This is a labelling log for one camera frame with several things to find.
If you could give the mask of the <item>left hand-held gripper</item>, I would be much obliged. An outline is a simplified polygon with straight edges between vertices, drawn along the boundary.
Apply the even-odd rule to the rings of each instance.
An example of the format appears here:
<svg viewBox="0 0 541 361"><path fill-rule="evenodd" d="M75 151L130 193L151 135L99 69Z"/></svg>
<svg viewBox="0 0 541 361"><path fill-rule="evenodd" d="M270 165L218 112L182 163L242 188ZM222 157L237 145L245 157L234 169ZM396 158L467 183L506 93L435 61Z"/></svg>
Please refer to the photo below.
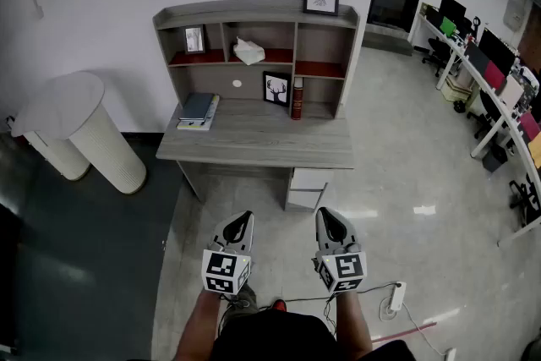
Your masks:
<svg viewBox="0 0 541 361"><path fill-rule="evenodd" d="M214 230L212 242L223 248L236 248L248 253L254 235L254 213L241 211L219 223ZM224 295L237 295L251 272L251 257L204 249L201 278L204 289Z"/></svg>

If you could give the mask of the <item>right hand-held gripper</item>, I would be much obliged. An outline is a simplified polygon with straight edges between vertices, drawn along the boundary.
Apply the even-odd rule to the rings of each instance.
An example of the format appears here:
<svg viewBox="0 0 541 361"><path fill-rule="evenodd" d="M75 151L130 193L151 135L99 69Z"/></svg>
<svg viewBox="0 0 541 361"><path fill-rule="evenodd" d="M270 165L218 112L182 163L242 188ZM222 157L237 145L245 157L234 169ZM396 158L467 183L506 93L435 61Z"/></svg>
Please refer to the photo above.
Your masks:
<svg viewBox="0 0 541 361"><path fill-rule="evenodd" d="M350 292L367 276L367 259L352 223L340 212L321 206L315 215L319 250L314 270L329 293Z"/></svg>

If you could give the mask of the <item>white tissues pack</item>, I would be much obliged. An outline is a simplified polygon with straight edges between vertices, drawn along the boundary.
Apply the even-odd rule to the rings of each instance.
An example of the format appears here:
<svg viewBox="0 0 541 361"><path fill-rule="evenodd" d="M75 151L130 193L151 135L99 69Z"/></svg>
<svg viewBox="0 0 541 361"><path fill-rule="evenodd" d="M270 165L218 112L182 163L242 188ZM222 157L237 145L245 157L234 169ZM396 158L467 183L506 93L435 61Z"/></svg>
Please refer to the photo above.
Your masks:
<svg viewBox="0 0 541 361"><path fill-rule="evenodd" d="M233 54L247 66L265 60L265 49L252 41L245 41L237 37L237 43L233 46Z"/></svg>

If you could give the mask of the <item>grey wooden desk shelf unit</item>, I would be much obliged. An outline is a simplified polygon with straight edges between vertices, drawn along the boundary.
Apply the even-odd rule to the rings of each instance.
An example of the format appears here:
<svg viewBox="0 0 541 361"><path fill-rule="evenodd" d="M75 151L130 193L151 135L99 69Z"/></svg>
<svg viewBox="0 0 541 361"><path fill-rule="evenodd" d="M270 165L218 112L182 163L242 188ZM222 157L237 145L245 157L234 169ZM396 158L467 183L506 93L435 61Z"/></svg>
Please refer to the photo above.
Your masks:
<svg viewBox="0 0 541 361"><path fill-rule="evenodd" d="M303 77L303 102L329 103L345 116L346 87L354 74L360 17L339 5L337 16L306 14L302 0L220 0L165 7L152 19L178 104L189 94L263 101L263 72ZM205 53L187 54L183 29L203 25ZM233 54L237 37L265 49L247 66ZM238 79L242 86L232 82Z"/></svg>

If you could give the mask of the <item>person's right forearm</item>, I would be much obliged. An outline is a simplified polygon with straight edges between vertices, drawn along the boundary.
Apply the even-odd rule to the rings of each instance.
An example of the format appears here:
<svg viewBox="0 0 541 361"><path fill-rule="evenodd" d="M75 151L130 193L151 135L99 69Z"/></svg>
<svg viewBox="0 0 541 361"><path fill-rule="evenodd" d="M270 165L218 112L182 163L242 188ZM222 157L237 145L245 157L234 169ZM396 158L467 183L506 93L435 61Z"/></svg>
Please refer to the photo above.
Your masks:
<svg viewBox="0 0 541 361"><path fill-rule="evenodd" d="M355 292L343 292L336 297L336 341L344 361L358 361L373 351L369 328Z"/></svg>

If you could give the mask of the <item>person's left forearm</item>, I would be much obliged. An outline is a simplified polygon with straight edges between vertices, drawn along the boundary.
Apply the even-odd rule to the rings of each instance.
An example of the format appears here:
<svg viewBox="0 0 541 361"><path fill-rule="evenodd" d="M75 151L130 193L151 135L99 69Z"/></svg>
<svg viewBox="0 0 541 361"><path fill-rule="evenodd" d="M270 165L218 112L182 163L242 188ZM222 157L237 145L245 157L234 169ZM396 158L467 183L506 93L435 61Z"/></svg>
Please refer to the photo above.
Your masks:
<svg viewBox="0 0 541 361"><path fill-rule="evenodd" d="M202 290L184 327L173 361L208 361L216 339L219 293Z"/></svg>

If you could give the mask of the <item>long white office desk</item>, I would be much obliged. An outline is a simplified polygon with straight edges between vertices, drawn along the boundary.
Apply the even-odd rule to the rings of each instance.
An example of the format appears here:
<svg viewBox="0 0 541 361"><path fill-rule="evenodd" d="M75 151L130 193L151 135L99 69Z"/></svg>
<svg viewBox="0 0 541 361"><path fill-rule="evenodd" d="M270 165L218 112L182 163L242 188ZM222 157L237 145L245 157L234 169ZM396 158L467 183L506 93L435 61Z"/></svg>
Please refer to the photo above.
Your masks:
<svg viewBox="0 0 541 361"><path fill-rule="evenodd" d="M495 90L490 87L490 85L485 81L483 75L471 64L469 59L464 55L464 50L461 49L454 41L450 40L439 31L434 25L432 25L425 16L421 13L417 14L415 19L415 24L413 25L413 30L409 39L411 40L420 29L420 26L423 25L430 32L437 37L442 37L443 42L450 48L451 56L447 61L444 70L440 73L439 81L436 84L436 89L441 90L445 80L451 71L451 66L457 58L462 61L462 65L468 70L473 79L476 81L481 90L485 91L491 101L496 105L500 113L500 118L495 122L491 127L488 134L478 143L478 145L470 152L472 158L476 157L479 152L489 143L489 141L494 137L494 135L499 131L503 123L506 123L509 127L510 136L513 139L518 155L521 157L522 163L527 171L527 174L530 176L533 181L534 187L537 192L541 194L541 177L538 174L538 169L535 167L534 160L530 154L530 151L527 147L527 144L524 142L522 133L518 128L519 122L516 118L512 117L512 113L509 110L508 106L496 95Z"/></svg>

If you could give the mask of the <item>white drawer cabinet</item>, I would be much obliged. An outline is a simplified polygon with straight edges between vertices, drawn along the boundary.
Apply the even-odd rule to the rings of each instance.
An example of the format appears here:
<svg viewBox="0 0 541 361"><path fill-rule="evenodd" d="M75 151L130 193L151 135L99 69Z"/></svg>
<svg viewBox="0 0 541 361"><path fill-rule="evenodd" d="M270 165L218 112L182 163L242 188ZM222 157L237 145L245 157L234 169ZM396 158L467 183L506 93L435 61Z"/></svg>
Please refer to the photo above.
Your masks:
<svg viewBox="0 0 541 361"><path fill-rule="evenodd" d="M287 211L315 210L333 178L333 170L293 168L287 185L285 209Z"/></svg>

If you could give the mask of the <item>person's left trouser leg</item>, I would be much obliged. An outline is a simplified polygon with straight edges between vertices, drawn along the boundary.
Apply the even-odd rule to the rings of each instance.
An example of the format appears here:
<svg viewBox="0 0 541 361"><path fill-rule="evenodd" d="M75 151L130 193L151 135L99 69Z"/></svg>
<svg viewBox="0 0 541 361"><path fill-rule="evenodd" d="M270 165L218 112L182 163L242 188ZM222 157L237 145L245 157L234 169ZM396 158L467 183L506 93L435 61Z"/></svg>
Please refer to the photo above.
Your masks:
<svg viewBox="0 0 541 361"><path fill-rule="evenodd" d="M221 318L220 327L225 327L232 320L258 312L257 296L250 285L244 283L237 295L227 299L227 307Z"/></svg>

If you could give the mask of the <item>white power strip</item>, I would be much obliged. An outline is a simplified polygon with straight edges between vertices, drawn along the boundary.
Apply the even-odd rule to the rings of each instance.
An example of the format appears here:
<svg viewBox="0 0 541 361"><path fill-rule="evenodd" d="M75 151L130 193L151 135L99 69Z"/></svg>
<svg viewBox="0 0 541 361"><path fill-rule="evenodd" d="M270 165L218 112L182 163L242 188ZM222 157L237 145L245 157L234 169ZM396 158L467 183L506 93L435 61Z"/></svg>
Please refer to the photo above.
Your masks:
<svg viewBox="0 0 541 361"><path fill-rule="evenodd" d="M407 284L405 282L397 282L393 288L389 309L391 312L398 312L402 309L403 300L405 297Z"/></svg>

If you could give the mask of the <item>person's black shirt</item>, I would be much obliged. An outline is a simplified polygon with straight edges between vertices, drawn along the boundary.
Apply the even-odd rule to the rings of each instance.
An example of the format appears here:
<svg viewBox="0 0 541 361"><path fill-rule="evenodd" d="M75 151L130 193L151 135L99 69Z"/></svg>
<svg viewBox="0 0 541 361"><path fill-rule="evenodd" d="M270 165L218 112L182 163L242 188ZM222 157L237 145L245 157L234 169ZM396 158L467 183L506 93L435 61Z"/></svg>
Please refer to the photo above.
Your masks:
<svg viewBox="0 0 541 361"><path fill-rule="evenodd" d="M347 357L319 318L268 309L225 325L210 361L347 361Z"/></svg>

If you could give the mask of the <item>stack of books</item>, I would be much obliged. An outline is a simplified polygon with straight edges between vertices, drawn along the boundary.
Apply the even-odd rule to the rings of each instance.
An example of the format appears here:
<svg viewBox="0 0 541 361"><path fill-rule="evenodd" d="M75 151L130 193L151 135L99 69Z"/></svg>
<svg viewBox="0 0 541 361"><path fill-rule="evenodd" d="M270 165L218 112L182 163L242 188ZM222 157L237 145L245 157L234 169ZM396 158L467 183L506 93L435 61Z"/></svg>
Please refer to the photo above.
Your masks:
<svg viewBox="0 0 541 361"><path fill-rule="evenodd" d="M180 120L177 124L177 129L178 130L193 130L193 131L208 131L214 120L214 116L216 114L216 109L218 107L219 101L220 101L220 97L217 94L214 94L213 99L209 106L209 110L204 120L202 121Z"/></svg>

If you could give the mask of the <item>grey notebook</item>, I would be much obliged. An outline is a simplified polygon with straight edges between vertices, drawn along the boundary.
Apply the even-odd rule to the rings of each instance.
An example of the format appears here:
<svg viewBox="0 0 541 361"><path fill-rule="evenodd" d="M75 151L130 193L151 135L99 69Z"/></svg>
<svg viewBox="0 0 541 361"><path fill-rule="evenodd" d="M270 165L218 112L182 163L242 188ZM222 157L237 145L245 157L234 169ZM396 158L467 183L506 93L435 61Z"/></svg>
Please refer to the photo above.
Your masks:
<svg viewBox="0 0 541 361"><path fill-rule="evenodd" d="M212 93L191 93L183 105L181 121L204 121L214 99Z"/></svg>

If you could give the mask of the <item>thick red book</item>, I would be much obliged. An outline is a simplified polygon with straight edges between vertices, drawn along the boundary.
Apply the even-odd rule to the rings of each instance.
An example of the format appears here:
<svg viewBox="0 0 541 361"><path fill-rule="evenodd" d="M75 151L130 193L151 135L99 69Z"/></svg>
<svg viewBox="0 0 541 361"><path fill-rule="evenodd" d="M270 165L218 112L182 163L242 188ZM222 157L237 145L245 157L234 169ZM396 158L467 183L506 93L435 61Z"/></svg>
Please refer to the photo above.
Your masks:
<svg viewBox="0 0 541 361"><path fill-rule="evenodd" d="M303 77L296 76L293 81L291 118L300 120L303 108Z"/></svg>

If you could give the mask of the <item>dark grey trash bin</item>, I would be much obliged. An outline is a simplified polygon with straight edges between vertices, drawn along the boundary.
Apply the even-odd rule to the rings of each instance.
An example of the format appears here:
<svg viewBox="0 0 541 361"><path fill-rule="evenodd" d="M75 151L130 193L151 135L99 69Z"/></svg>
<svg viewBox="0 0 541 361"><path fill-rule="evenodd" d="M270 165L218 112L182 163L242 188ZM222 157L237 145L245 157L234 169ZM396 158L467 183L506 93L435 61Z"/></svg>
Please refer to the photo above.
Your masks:
<svg viewBox="0 0 541 361"><path fill-rule="evenodd" d="M503 147L493 144L482 159L485 170L494 173L498 168L508 161L506 151Z"/></svg>

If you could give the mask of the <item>pale storage box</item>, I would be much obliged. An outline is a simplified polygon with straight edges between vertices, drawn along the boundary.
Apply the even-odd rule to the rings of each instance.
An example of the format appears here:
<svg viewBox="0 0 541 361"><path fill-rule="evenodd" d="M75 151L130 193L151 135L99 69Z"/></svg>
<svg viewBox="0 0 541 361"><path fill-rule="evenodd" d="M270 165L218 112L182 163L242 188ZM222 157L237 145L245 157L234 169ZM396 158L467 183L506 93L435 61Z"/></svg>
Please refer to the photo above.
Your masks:
<svg viewBox="0 0 541 361"><path fill-rule="evenodd" d="M467 101L472 94L472 90L460 86L453 77L448 75L445 78L440 92L446 101Z"/></svg>

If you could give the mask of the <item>black office chair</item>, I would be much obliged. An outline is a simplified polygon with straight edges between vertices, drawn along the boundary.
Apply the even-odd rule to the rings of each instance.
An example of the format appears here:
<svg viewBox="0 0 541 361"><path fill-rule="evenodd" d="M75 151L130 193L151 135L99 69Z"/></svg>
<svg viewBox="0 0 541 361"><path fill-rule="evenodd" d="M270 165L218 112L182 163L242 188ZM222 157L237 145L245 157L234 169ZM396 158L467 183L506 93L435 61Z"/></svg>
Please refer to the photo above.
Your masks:
<svg viewBox="0 0 541 361"><path fill-rule="evenodd" d="M513 193L513 200L509 207L519 210L519 221L522 227L530 224L541 216L541 200L538 197L534 182L526 175L525 183L517 183L515 180L509 182Z"/></svg>
<svg viewBox="0 0 541 361"><path fill-rule="evenodd" d="M432 52L422 59L422 63L432 63L436 66L435 76L440 76L440 70L444 68L451 57L449 46L437 37L429 38L428 43Z"/></svg>
<svg viewBox="0 0 541 361"><path fill-rule="evenodd" d="M500 119L501 116L500 110L487 92L481 90L479 92L479 96L484 107L485 114L476 115L472 112L467 113L467 118L475 118L480 125L478 131L474 134L475 139L478 139L482 132L488 133L491 128L495 126L495 123Z"/></svg>

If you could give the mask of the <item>grey door step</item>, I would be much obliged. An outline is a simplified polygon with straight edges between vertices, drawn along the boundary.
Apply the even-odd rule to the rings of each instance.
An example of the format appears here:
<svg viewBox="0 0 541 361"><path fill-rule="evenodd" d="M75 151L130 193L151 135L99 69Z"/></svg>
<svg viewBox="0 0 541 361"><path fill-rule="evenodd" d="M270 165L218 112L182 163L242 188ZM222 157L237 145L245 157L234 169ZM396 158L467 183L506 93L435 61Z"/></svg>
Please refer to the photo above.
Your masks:
<svg viewBox="0 0 541 361"><path fill-rule="evenodd" d="M400 28L366 24L362 47L411 57L413 55L413 46L408 37L409 33Z"/></svg>

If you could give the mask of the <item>large black computer monitor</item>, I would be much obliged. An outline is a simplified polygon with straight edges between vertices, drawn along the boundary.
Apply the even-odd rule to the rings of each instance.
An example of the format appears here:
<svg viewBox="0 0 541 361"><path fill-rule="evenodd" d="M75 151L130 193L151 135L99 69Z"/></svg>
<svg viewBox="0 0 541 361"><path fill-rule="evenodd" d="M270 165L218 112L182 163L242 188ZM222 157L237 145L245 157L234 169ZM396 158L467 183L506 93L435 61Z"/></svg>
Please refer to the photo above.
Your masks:
<svg viewBox="0 0 541 361"><path fill-rule="evenodd" d="M484 28L478 47L503 75L510 73L516 54L494 32Z"/></svg>

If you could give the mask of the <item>black frame with deer picture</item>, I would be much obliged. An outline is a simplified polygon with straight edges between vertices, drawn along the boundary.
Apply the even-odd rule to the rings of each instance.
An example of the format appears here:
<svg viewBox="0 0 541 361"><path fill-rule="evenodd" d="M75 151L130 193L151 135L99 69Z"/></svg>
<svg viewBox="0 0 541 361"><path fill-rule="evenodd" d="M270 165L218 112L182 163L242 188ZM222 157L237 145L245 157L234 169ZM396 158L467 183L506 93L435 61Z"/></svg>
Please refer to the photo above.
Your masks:
<svg viewBox="0 0 541 361"><path fill-rule="evenodd" d="M288 73L263 72L264 101L289 107L292 78Z"/></svg>

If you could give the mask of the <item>black frame with tree picture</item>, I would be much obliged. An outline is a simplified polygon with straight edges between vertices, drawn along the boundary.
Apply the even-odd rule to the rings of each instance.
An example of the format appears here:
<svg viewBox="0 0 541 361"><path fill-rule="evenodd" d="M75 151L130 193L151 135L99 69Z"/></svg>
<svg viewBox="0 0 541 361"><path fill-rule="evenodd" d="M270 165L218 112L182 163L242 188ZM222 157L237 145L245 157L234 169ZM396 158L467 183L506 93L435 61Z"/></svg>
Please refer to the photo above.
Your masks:
<svg viewBox="0 0 541 361"><path fill-rule="evenodd" d="M205 29L203 25L185 27L183 36L187 54L205 53Z"/></svg>

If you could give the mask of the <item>white ribbed pedestal table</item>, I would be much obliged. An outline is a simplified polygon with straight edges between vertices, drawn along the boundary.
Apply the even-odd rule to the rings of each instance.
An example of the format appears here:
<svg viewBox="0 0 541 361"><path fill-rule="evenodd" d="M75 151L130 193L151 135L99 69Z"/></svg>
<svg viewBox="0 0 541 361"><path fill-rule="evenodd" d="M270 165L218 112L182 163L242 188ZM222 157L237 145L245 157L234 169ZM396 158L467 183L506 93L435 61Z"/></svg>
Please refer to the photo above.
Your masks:
<svg viewBox="0 0 541 361"><path fill-rule="evenodd" d="M14 120L22 136L69 181L94 167L122 194L134 194L147 170L102 104L105 85L79 71L48 80Z"/></svg>

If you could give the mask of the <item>black frame with line drawing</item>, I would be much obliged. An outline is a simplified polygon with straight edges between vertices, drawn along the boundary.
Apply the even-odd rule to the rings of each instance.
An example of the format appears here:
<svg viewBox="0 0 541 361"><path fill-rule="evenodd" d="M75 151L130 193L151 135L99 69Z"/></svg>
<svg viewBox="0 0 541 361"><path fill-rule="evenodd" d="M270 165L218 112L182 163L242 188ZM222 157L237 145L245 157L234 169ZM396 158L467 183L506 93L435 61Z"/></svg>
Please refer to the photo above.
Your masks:
<svg viewBox="0 0 541 361"><path fill-rule="evenodd" d="M306 14L337 16L339 0L303 0L303 11Z"/></svg>

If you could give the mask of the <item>grey wall box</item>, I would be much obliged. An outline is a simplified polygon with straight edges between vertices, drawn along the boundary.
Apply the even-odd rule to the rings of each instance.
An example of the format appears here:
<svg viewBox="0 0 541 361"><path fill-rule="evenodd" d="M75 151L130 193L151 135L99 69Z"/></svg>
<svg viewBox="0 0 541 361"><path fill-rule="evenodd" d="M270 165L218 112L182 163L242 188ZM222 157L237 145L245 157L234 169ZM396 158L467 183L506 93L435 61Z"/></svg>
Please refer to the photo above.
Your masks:
<svg viewBox="0 0 541 361"><path fill-rule="evenodd" d="M526 11L525 7L526 4L524 2L508 0L503 16L503 23L508 29L513 32L521 29Z"/></svg>

